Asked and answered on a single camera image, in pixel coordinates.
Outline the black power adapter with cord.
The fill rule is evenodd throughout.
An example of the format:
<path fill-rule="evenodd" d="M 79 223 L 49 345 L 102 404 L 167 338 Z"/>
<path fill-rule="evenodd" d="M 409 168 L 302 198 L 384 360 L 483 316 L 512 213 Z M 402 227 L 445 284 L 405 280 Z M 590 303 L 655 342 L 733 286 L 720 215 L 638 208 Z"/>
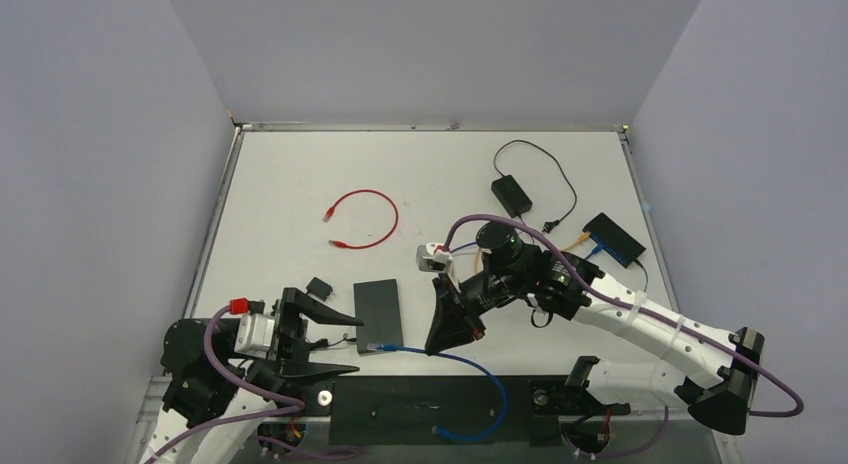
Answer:
<path fill-rule="evenodd" d="M 606 254 L 582 227 L 593 216 L 585 195 L 577 192 L 563 164 L 543 147 L 526 140 L 512 140 L 494 154 L 492 164 L 501 176 L 516 179 L 533 202 L 532 227 L 567 252 L 586 251 L 588 259 Z"/>

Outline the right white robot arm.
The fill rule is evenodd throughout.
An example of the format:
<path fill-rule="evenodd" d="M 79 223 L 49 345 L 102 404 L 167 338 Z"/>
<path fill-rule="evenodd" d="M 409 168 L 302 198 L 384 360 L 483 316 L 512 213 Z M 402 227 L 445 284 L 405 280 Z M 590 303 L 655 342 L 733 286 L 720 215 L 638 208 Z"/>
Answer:
<path fill-rule="evenodd" d="M 464 281 L 457 279 L 445 245 L 422 244 L 416 250 L 419 269 L 436 275 L 427 354 L 481 340 L 485 313 L 522 300 L 548 316 L 604 330 L 655 358 L 626 364 L 578 357 L 563 386 L 572 408 L 683 408 L 710 429 L 730 435 L 746 431 L 759 378 L 754 367 L 764 347 L 760 333 L 699 324 L 585 259 L 525 242 L 503 222 L 484 224 L 476 242 L 483 269 Z"/>

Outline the black network switch small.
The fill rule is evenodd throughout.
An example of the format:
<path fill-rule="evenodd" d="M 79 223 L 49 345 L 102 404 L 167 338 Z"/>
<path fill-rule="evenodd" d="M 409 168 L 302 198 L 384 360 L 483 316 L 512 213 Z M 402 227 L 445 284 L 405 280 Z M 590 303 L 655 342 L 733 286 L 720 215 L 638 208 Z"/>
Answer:
<path fill-rule="evenodd" d="M 647 248 L 605 213 L 599 213 L 582 228 L 589 238 L 623 268 L 636 263 Z"/>

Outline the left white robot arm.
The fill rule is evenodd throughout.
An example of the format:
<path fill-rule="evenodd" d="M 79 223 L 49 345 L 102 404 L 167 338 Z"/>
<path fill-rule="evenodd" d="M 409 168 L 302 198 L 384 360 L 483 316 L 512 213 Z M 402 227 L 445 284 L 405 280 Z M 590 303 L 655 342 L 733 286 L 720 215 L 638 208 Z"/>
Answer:
<path fill-rule="evenodd" d="M 288 287 L 271 307 L 235 298 L 209 318 L 168 328 L 160 363 L 170 382 L 142 463 L 228 463 L 250 442 L 281 461 L 340 461 L 357 447 L 310 450 L 301 418 L 329 413 L 333 381 L 350 365 L 316 363 L 309 323 L 360 327 L 309 293 Z"/>

